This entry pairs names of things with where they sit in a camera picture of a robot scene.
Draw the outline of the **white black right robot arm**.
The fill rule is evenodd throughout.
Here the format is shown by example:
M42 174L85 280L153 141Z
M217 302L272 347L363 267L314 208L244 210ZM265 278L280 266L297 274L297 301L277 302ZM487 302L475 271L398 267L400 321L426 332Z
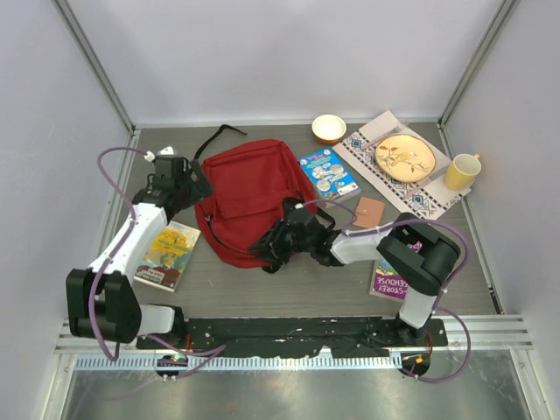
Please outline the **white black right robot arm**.
M270 273L300 253L325 267L386 261L408 285L388 342L413 346L422 340L461 256L459 245L412 213L401 213L389 224L352 231L337 229L330 214L320 209L313 213L309 207L286 199L283 216L249 245L249 253L265 262Z

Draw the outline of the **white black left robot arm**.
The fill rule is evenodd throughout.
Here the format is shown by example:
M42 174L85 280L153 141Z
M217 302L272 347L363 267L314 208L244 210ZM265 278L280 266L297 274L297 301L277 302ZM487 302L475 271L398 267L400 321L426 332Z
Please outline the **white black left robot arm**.
M196 160L172 147L146 153L154 166L148 184L133 199L128 219L108 247L85 269L66 277L68 324L74 337L130 343L155 334L169 349L180 347L186 327L175 306L139 304L132 284L148 247L179 212L213 193Z

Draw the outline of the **blue comic book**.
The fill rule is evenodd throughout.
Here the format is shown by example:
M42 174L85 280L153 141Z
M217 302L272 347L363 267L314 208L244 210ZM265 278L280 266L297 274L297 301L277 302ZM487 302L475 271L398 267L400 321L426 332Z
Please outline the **blue comic book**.
M361 193L361 188L332 148L315 151L299 164L324 200L343 201Z

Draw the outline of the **red student backpack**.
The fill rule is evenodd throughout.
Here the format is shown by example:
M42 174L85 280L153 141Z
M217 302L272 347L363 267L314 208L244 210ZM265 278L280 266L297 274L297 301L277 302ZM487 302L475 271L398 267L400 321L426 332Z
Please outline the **red student backpack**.
M199 230L214 253L232 266L265 265L249 253L249 245L284 215L284 199L309 203L314 214L322 210L312 182L283 141L244 143L206 158L201 168L213 194L195 206Z

